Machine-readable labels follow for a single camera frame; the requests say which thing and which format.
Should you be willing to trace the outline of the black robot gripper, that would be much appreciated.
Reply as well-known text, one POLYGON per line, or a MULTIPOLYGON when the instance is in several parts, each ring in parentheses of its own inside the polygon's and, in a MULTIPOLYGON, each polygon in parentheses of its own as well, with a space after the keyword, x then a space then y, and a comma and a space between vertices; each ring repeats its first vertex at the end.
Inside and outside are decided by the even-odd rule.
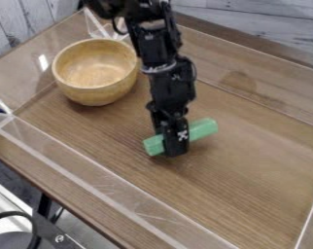
POLYGON ((184 116, 188 113, 186 105, 196 98, 196 65, 178 55, 170 66, 143 65, 141 71, 150 83, 152 100, 146 109, 154 133, 162 135, 164 154, 173 158, 184 155, 189 149, 189 126, 184 116))

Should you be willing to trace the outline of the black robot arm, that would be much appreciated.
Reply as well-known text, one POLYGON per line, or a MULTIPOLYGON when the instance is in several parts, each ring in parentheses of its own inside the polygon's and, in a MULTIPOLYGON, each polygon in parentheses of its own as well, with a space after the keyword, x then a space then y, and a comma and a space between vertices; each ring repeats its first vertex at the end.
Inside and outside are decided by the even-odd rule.
POLYGON ((150 83, 152 100, 146 104, 162 153, 184 155, 189 149, 188 103, 196 98, 197 70, 178 54, 181 33, 176 26, 169 0, 85 0, 103 19, 122 18, 126 34, 141 59, 141 71, 150 83))

